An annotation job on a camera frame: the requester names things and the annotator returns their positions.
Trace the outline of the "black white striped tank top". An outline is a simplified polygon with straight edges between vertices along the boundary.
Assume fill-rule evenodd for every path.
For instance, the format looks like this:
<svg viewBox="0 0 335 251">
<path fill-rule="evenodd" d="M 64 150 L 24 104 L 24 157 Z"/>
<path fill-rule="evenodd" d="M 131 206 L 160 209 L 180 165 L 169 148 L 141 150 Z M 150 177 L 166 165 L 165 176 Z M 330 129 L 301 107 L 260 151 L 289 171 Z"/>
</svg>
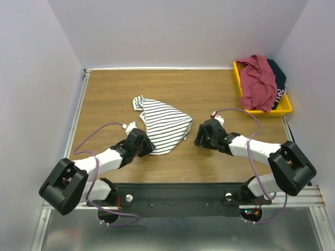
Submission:
<svg viewBox="0 0 335 251">
<path fill-rule="evenodd" d="M 132 105 L 135 111 L 141 112 L 139 117 L 155 146 L 151 155 L 170 153 L 191 130 L 193 118 L 166 103 L 138 96 L 133 99 Z"/>
</svg>

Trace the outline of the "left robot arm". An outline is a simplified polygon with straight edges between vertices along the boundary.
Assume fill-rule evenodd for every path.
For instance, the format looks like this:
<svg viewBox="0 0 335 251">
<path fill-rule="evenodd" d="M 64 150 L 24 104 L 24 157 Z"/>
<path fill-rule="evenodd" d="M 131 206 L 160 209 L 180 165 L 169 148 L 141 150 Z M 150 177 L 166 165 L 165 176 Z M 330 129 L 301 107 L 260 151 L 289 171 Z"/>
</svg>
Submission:
<svg viewBox="0 0 335 251">
<path fill-rule="evenodd" d="M 106 178 L 97 177 L 120 169 L 135 157 L 146 156 L 154 149 L 146 133 L 134 128 L 126 139 L 100 154 L 75 161 L 68 158 L 59 160 L 40 187 L 39 196 L 61 215 L 69 214 L 80 203 L 120 204 L 117 186 Z"/>
</svg>

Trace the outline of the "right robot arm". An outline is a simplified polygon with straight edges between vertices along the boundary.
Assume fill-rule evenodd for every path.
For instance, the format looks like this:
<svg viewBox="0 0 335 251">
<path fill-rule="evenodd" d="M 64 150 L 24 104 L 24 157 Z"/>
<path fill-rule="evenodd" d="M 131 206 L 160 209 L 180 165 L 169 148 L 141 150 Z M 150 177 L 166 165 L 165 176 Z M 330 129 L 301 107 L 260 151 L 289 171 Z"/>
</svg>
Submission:
<svg viewBox="0 0 335 251">
<path fill-rule="evenodd" d="M 271 173 L 250 178 L 227 201 L 253 204 L 266 193 L 284 192 L 296 196 L 316 176 L 310 160 L 293 141 L 283 144 L 250 140 L 238 133 L 227 133 L 214 117 L 199 125 L 194 144 L 230 156 L 247 157 L 269 165 Z"/>
</svg>

